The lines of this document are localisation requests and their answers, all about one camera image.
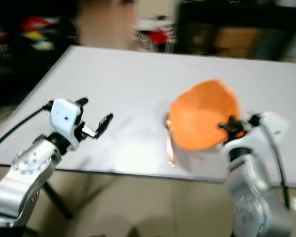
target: orange bowl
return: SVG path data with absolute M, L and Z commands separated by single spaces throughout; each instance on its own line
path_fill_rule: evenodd
M 186 91 L 170 107 L 170 132 L 176 144 L 186 150 L 204 150 L 227 138 L 218 128 L 229 116 L 240 119 L 234 93 L 219 80 L 208 80 Z

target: table leg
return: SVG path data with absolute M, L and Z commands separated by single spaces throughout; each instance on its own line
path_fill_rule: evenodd
M 61 198 L 58 196 L 58 194 L 55 192 L 55 190 L 49 185 L 48 182 L 46 182 L 43 185 L 43 188 L 49 198 L 52 200 L 52 202 L 55 204 L 55 206 L 59 209 L 59 211 L 66 217 L 67 219 L 72 219 L 73 214 L 71 211 L 67 208 L 67 206 L 64 204 L 64 202 L 61 200 Z

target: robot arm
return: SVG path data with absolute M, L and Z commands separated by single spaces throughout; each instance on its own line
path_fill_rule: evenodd
M 53 102 L 50 122 L 53 133 L 39 136 L 19 153 L 5 177 L 0 181 L 0 236 L 3 232 L 21 231 L 28 222 L 40 190 L 53 174 L 68 149 L 76 150 L 87 136 L 98 138 L 113 115 L 106 116 L 94 132 L 81 121 L 86 98 L 76 102 L 57 99 Z
M 275 113 L 264 113 L 259 119 L 272 134 L 279 135 L 275 137 L 276 142 L 288 129 L 288 123 Z M 230 126 L 237 127 L 234 125 L 220 127 L 228 131 Z M 238 127 L 232 132 L 224 144 L 223 153 L 230 161 L 225 184 L 235 203 L 233 236 L 289 237 L 291 217 L 277 200 L 264 161 L 259 157 L 270 147 L 262 124 L 255 124 L 249 131 L 243 127 L 241 131 Z

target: white table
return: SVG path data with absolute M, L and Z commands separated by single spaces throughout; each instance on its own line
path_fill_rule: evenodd
M 76 152 L 67 153 L 59 169 L 222 181 L 227 160 L 218 148 L 197 153 L 175 149 L 178 166 L 172 168 L 162 124 L 172 100 L 213 78 L 234 90 L 243 114 L 275 111 L 291 122 L 280 149 L 288 183 L 296 186 L 296 64 L 72 47 L 23 101 L 0 135 L 46 99 L 87 96 L 83 120 L 88 125 L 96 128 L 109 112 L 114 119 L 99 140 L 87 139 Z M 48 116 L 41 113 L 0 145 L 0 165 L 10 164 L 40 134 L 49 134 Z M 264 159 L 277 183 L 277 165 L 270 151 Z

